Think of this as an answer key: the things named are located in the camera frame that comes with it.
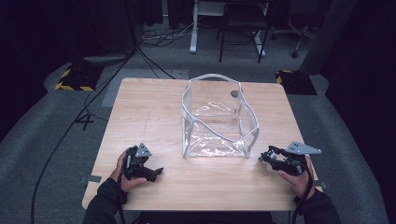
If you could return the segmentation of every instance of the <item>black stand base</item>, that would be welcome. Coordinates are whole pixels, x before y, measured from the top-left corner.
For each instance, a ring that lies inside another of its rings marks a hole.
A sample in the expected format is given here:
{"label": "black stand base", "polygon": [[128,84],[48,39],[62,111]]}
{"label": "black stand base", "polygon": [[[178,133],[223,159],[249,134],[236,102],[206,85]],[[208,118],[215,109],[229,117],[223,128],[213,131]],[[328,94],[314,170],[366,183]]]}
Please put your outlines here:
{"label": "black stand base", "polygon": [[299,72],[278,71],[276,82],[283,86],[286,94],[318,95],[309,76]]}
{"label": "black stand base", "polygon": [[55,90],[95,91],[103,69],[103,66],[77,67],[70,65],[62,75]]}

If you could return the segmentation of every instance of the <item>desk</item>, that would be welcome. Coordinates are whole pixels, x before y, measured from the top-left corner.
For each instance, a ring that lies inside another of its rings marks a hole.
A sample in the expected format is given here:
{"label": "desk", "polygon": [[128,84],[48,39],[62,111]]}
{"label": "desk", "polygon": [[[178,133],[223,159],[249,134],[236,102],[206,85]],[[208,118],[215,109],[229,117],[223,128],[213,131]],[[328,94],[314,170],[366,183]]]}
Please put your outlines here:
{"label": "desk", "polygon": [[[269,145],[303,142],[289,101],[278,84],[242,83],[260,123],[246,158],[182,158],[181,97],[188,80],[125,78],[108,121],[92,175],[104,182],[128,147],[144,143],[150,169],[163,167],[156,182],[133,189],[125,210],[290,211],[294,193],[276,171],[258,161]],[[87,208],[101,183],[90,182]]]}
{"label": "desk", "polygon": [[[206,2],[205,0],[195,0],[194,2],[194,13],[193,13],[193,24],[192,34],[190,43],[190,53],[197,52],[198,42],[198,16],[222,16],[223,7],[225,2]],[[260,40],[260,31],[254,37],[254,43],[256,44],[257,52],[260,54],[262,49],[262,41]],[[262,57],[265,56],[265,51],[262,51]]]}

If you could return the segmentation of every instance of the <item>clear plastic bag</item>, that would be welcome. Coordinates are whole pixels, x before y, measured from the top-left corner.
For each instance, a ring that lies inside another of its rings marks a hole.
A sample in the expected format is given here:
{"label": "clear plastic bag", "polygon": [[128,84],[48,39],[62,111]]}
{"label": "clear plastic bag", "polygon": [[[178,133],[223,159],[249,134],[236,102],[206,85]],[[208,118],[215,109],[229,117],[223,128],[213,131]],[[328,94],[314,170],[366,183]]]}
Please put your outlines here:
{"label": "clear plastic bag", "polygon": [[193,78],[183,93],[183,157],[249,157],[259,122],[241,83],[218,74]]}

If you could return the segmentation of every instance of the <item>person's right hand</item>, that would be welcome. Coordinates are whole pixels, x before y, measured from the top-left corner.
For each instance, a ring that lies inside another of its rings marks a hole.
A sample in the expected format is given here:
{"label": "person's right hand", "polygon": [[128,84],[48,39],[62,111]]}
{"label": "person's right hand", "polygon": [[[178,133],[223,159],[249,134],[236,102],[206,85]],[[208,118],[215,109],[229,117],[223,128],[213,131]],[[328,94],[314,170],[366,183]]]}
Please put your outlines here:
{"label": "person's right hand", "polygon": [[[313,175],[312,173],[312,161],[309,157],[305,156],[306,159],[306,164],[307,167],[309,169],[309,172],[311,173],[311,175]],[[299,198],[302,198],[305,190],[306,190],[306,186],[308,185],[308,172],[304,171],[302,174],[300,175],[289,175],[288,173],[279,170],[278,174],[285,179],[286,181],[288,181],[291,184],[291,187],[293,188],[294,192],[296,193],[296,195]],[[310,197],[312,197],[312,195],[314,195],[315,193],[315,187],[312,185],[311,190],[308,193],[308,196],[306,197],[306,199],[309,199]]]}
{"label": "person's right hand", "polygon": [[[122,167],[122,163],[123,163],[123,160],[124,160],[125,156],[126,156],[126,151],[124,151],[124,152],[120,155],[120,157],[119,157],[119,159],[118,159],[118,161],[117,161],[117,167],[116,167],[116,169],[111,173],[110,178],[114,179],[116,182],[118,181],[119,174],[120,174],[120,169],[121,169],[121,167]],[[120,187],[121,187],[121,189],[122,189],[124,192],[129,192],[132,188],[134,188],[134,187],[136,187],[136,186],[138,186],[138,185],[141,185],[141,184],[145,183],[146,181],[147,181],[147,179],[144,178],[144,177],[134,178],[134,179],[128,180],[128,179],[125,177],[125,175],[122,175],[122,177],[121,177],[121,186],[120,186]]]}

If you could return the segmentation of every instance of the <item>sleeve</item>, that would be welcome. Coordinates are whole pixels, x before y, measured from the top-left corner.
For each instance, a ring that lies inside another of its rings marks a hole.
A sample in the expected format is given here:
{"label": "sleeve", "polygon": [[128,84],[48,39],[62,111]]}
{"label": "sleeve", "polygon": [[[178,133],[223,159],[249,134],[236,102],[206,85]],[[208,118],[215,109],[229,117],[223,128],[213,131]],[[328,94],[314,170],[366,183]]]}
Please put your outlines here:
{"label": "sleeve", "polygon": [[[108,178],[98,189],[96,196],[88,205],[84,217],[84,224],[117,223],[114,215],[119,208],[118,185],[115,180]],[[121,192],[122,203],[127,202],[126,192]]]}
{"label": "sleeve", "polygon": [[332,204],[332,199],[319,190],[316,190],[315,194],[302,204],[300,212],[304,214],[305,224],[341,223],[338,212]]}

